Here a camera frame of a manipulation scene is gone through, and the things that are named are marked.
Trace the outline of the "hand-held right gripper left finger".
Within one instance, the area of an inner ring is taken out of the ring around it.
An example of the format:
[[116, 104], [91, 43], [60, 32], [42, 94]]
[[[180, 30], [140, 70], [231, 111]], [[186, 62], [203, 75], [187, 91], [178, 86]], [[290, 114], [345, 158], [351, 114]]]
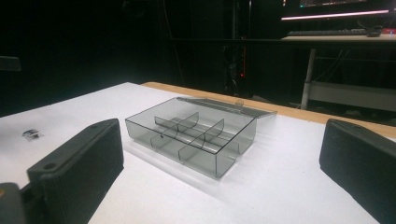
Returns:
[[120, 123], [88, 126], [27, 170], [29, 224], [87, 224], [123, 170]]

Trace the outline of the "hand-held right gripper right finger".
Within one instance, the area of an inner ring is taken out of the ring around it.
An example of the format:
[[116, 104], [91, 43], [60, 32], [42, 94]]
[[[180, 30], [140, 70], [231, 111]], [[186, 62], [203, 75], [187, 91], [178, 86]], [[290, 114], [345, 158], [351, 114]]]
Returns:
[[360, 125], [329, 119], [320, 169], [380, 224], [396, 224], [396, 143]]

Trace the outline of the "clear grey compartment box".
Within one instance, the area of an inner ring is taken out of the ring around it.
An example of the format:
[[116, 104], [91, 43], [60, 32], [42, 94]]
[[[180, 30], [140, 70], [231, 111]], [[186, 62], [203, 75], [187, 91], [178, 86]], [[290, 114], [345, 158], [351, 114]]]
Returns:
[[258, 120], [275, 114], [208, 98], [175, 97], [125, 122], [136, 143], [221, 178], [252, 145]]

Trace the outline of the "small shiny metal piece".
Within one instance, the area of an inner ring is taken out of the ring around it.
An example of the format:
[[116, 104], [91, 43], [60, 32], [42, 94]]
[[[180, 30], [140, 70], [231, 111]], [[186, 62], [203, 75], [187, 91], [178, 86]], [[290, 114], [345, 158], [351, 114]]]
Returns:
[[39, 137], [39, 130], [37, 129], [27, 130], [23, 132], [21, 136], [24, 137], [25, 139], [36, 139]]

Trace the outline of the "light wooden desk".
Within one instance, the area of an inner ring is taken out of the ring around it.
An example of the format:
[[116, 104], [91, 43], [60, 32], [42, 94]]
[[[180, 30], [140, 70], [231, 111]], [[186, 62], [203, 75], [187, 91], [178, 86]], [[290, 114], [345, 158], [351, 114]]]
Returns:
[[319, 49], [384, 49], [396, 50], [396, 35], [367, 36], [287, 36], [284, 45], [309, 48], [310, 55], [305, 75], [301, 109], [307, 109], [310, 100], [353, 105], [396, 112], [396, 90], [386, 90], [347, 84], [332, 84], [312, 80]]

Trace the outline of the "dark device on desk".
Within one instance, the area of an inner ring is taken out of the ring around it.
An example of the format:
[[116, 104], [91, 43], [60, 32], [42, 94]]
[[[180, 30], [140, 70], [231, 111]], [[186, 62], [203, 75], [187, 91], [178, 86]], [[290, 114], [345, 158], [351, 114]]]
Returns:
[[380, 37], [382, 35], [383, 27], [380, 25], [369, 27], [365, 29], [367, 37]]

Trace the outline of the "black keyboard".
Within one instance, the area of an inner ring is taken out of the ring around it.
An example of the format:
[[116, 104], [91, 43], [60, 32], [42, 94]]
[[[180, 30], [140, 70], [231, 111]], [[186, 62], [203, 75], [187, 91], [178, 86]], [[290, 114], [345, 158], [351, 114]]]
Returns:
[[287, 36], [334, 36], [334, 35], [367, 35], [364, 29], [342, 29], [321, 31], [290, 31]]

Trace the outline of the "computer monitor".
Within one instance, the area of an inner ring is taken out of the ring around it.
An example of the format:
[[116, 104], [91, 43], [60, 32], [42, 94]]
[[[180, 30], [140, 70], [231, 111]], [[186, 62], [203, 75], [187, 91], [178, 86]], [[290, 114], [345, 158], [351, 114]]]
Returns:
[[396, 0], [283, 0], [281, 20], [327, 20], [395, 11]]

